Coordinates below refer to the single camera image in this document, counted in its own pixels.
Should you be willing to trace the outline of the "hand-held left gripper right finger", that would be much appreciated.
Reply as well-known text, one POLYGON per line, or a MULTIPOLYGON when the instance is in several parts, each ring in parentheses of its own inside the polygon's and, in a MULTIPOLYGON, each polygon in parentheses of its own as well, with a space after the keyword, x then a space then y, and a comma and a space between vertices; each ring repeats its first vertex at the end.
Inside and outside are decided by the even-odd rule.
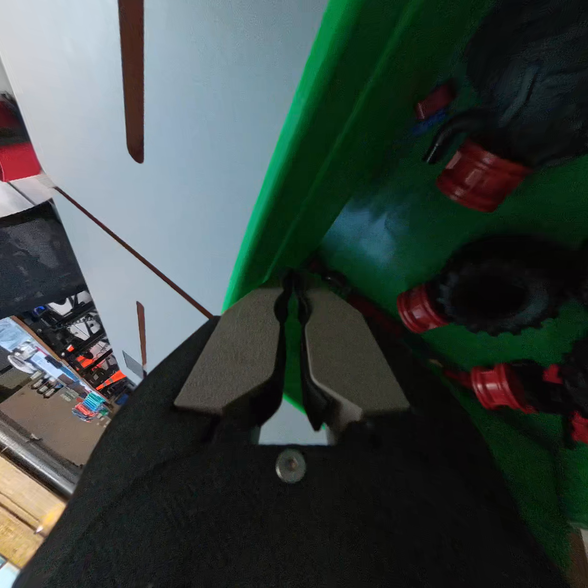
POLYGON ((335 445, 354 425, 409 414, 410 403, 364 316, 311 274, 294 272, 300 384, 308 421, 335 445))

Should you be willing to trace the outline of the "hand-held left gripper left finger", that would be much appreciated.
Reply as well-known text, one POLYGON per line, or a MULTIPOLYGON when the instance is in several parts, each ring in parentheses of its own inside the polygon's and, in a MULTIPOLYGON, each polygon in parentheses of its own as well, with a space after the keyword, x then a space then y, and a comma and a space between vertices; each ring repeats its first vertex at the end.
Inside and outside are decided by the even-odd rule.
POLYGON ((173 407, 204 427, 204 440, 259 445, 281 406, 292 273, 271 279, 225 311, 173 407))

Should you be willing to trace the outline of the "green plastic box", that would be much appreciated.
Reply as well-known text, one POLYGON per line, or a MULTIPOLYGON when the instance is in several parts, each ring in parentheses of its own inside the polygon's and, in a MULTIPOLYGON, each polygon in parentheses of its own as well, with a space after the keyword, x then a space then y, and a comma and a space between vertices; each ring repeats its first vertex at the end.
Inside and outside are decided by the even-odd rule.
MULTIPOLYGON (((492 1, 330 1, 278 140, 224 299, 228 308, 271 274, 318 253, 375 304, 429 280, 462 244, 503 233, 572 251, 587 239, 587 155, 533 173, 496 212, 451 202, 421 158, 438 124, 414 106, 458 86, 449 114, 478 101, 464 49, 492 1)), ((458 368, 531 359, 559 363, 587 335, 587 309, 564 291, 558 314, 519 335, 456 325, 421 341, 458 368)), ((493 414, 449 390, 491 447, 530 530, 563 570, 587 530, 587 446, 564 440, 561 417, 493 414)))

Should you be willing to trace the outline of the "red lego wheel rim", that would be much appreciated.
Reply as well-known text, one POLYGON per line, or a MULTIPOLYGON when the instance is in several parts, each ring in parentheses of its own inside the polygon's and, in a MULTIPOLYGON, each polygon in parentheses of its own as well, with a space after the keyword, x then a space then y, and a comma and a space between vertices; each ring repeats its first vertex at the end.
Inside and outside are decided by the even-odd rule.
POLYGON ((425 282, 398 295, 396 309, 401 322, 414 334, 423 334, 450 324, 437 303, 433 283, 425 282))
POLYGON ((473 367, 470 382, 475 397, 486 410, 510 408, 525 414, 537 412, 526 398, 521 379, 509 364, 473 367))
POLYGON ((532 168, 467 139, 438 176, 436 187, 462 207, 492 213, 532 173, 532 168))

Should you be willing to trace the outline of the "blue lego piece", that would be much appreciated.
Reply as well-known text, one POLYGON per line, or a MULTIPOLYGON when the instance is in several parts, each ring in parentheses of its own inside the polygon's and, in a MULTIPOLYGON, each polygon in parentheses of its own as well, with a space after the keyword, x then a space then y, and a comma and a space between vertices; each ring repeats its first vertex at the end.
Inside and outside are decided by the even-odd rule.
POLYGON ((422 121, 415 122, 412 127, 411 134, 413 136, 423 136, 430 132, 432 129, 437 128, 447 118, 447 111, 442 109, 422 121))

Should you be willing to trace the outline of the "small red lego brick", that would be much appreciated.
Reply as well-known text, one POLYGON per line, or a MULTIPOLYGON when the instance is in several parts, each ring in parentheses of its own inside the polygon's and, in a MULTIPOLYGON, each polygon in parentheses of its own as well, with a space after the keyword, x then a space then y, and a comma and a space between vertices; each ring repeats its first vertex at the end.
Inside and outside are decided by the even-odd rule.
POLYGON ((452 80, 437 85, 424 98, 415 103, 414 111, 417 122, 424 122, 440 111, 450 107, 456 98, 456 90, 452 80))

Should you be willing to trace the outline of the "large black lego tyre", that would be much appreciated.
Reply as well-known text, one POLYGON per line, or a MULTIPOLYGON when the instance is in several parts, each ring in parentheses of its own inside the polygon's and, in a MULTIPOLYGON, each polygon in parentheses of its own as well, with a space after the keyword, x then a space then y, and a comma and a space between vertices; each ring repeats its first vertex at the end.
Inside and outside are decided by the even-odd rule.
POLYGON ((496 1, 466 50, 476 139, 537 169, 587 155, 587 1, 496 1))

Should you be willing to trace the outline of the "short brown wooden strip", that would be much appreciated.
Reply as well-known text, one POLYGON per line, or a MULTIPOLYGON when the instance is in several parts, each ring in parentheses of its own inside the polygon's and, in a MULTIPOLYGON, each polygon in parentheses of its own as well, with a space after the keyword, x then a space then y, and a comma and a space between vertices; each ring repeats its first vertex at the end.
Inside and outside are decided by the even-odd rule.
POLYGON ((138 332, 139 332, 139 342, 140 342, 140 350, 141 350, 141 366, 142 366, 142 374, 143 377, 146 376, 147 372, 147 349, 146 349, 146 321, 145 321, 145 308, 140 301, 136 301, 136 313, 138 319, 138 332))

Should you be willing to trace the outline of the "metal equipment rack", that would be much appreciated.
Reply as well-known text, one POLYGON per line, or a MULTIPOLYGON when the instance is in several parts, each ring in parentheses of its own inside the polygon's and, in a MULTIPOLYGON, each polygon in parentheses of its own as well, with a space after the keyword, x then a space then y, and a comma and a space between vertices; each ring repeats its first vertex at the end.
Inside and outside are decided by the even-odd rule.
POLYGON ((40 305, 21 320, 108 401, 121 403, 133 384, 119 369, 99 312, 87 290, 40 305))

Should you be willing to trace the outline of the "thin brown line strip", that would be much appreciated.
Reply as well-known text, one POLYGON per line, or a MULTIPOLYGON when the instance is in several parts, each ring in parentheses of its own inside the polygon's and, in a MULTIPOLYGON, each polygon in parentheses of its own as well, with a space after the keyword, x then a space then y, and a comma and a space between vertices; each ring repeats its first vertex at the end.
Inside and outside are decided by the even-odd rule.
POLYGON ((137 261, 143 264, 144 267, 149 269, 154 275, 156 275, 161 281, 166 283, 174 292, 176 292, 182 299, 184 299, 189 305, 199 311, 205 318, 211 319, 213 317, 213 313, 207 310, 202 304, 200 304, 195 298, 190 296, 184 289, 178 286, 172 279, 166 276, 162 271, 160 271, 153 263, 147 260, 143 255, 141 255, 138 251, 136 251, 132 246, 126 243, 121 237, 119 237, 114 231, 112 231, 106 224, 101 222, 96 216, 92 215, 86 208, 80 205, 75 199, 73 199, 70 195, 68 195, 63 189, 60 187, 53 187, 58 194, 60 194, 63 198, 65 198, 71 205, 73 205, 81 214, 87 217, 91 222, 93 222, 97 227, 99 227, 103 232, 105 232, 109 237, 114 239, 116 243, 118 243, 121 247, 123 247, 129 254, 131 254, 137 261))

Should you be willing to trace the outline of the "colourful packets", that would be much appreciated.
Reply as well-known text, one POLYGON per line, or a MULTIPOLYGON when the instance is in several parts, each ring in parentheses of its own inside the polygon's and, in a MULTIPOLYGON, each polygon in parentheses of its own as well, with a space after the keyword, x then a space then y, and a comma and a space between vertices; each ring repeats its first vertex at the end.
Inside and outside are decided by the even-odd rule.
POLYGON ((72 409, 72 415, 83 422, 92 422, 111 414, 108 400, 98 392, 90 392, 72 409))

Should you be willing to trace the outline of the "metal bar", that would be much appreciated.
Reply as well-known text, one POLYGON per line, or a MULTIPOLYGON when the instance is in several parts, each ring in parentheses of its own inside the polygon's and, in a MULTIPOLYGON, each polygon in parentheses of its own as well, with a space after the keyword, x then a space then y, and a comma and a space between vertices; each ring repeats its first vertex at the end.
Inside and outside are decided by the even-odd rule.
POLYGON ((64 499, 73 495, 82 472, 81 466, 58 455, 3 413, 1 456, 64 499))

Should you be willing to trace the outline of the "black textured panel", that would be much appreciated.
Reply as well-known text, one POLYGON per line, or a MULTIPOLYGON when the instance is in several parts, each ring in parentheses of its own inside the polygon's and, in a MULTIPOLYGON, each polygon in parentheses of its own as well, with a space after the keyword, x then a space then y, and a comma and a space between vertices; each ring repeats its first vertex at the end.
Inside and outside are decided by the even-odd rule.
POLYGON ((51 201, 1 217, 1 319, 87 290, 51 201))

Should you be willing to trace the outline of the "wooden bench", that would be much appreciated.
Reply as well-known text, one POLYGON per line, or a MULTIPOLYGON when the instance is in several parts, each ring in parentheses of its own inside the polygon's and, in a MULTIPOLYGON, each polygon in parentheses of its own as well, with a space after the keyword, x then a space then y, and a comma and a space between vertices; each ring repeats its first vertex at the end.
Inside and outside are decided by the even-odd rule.
POLYGON ((1 558, 22 569, 61 518, 67 501, 1 455, 1 558))

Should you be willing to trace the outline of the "red object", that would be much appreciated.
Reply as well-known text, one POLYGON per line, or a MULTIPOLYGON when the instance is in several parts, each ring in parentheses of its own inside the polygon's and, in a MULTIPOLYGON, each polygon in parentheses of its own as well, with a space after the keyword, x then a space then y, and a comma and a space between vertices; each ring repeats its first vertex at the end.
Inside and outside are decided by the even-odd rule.
POLYGON ((41 172, 16 101, 8 93, 1 93, 1 181, 8 183, 41 172))

